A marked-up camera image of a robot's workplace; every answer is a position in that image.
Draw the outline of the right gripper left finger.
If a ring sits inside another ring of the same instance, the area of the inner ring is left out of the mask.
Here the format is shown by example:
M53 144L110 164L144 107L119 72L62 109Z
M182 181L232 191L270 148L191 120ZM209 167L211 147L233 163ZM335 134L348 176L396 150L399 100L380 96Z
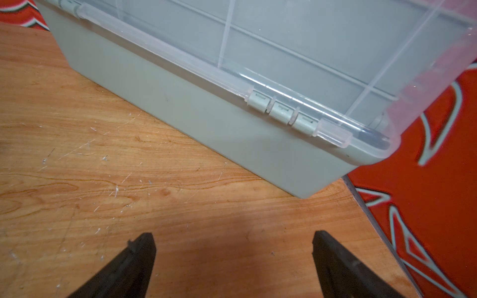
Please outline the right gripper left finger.
M157 249L151 233L143 233L91 279L71 293L71 298L144 298Z

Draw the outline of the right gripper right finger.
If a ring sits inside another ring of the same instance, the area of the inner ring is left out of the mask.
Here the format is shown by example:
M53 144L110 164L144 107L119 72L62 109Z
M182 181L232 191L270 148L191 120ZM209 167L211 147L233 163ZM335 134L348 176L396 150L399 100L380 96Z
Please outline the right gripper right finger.
M325 298L401 298L325 230L315 232L313 259Z

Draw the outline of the grey lidded storage box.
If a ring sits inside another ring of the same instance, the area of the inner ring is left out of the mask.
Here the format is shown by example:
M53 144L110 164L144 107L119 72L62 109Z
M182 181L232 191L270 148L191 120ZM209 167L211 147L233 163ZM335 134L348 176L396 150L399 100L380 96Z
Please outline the grey lidded storage box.
M293 196L389 158L477 56L475 1L38 1L81 75Z

